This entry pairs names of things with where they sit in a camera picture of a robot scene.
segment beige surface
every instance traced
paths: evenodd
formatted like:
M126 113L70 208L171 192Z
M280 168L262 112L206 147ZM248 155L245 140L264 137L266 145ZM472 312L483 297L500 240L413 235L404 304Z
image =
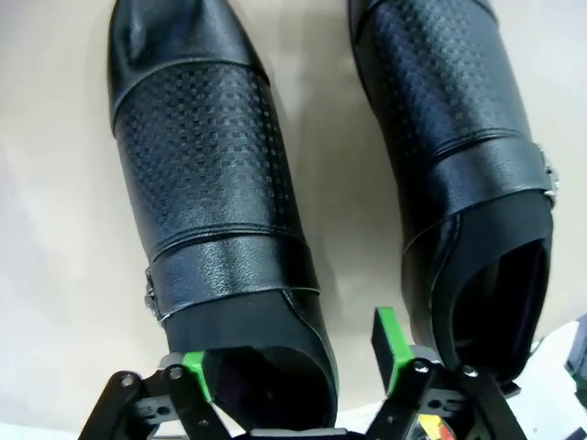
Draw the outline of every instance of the beige surface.
M235 3L274 78L341 409L373 402L382 388L372 309L394 305L407 321L401 229L349 54L344 2ZM495 3L535 138L562 176L545 333L587 312L587 4ZM143 307L145 259L107 122L111 7L0 2L0 422L79 428L111 373L149 373L165 353Z

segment white surface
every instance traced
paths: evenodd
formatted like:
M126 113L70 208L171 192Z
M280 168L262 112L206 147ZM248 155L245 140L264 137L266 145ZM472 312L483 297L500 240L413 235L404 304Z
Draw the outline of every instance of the white surface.
M401 227L349 53L345 2L233 3L273 77L338 357L340 409L374 402L382 387L369 343L373 307L393 305L407 323ZM495 3L535 138L562 177L544 334L587 312L587 4ZM0 2L4 422L79 430L114 371L150 373L165 354L143 307L145 259L108 128L111 8L111 0Z

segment silver metal buckle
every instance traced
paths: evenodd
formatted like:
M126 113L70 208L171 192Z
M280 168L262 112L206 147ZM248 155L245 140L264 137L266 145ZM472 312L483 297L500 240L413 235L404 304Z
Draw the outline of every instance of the silver metal buckle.
M550 204L554 208L557 204L557 197L559 195L560 179L557 170L552 166L552 162L547 157L547 153L541 145L537 144L540 154L542 155L542 161L544 162L544 169L550 178L550 190L544 191L544 195L550 200Z
M145 277L147 278L147 286L145 293L145 305L150 310L150 312L157 318L157 322L160 325L163 325L163 321L169 317L169 315L161 314L159 310L159 305L157 304L157 297L155 296L155 288L153 286L153 278L150 276L150 268L145 270Z

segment shoe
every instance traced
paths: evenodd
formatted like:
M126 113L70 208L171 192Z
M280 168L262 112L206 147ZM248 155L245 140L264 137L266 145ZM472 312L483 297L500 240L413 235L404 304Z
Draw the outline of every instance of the shoe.
M416 341L502 382L545 299L558 181L486 0L349 0L351 45L397 181Z
M318 283L267 74L234 11L118 0L108 85L170 351L205 352L213 401L247 430L332 426Z

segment bolt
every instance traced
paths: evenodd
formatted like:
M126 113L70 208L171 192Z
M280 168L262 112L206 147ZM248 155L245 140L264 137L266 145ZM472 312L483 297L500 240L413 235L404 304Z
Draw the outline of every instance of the bolt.
M183 371L180 367L173 367L169 372L169 377L173 380L179 379L183 374Z
M414 369L418 372L418 373L428 373L429 368L428 365L426 365L423 361L421 360L417 360L416 362L414 362Z
M465 376L469 376L470 378L476 378L477 376L479 376L477 370L473 367L470 367L469 365L465 365L462 368L462 372L465 373Z
M126 388L129 387L130 385L132 385L132 383L135 381L135 378L132 377L131 374L126 374L122 377L122 380L120 381L120 384Z

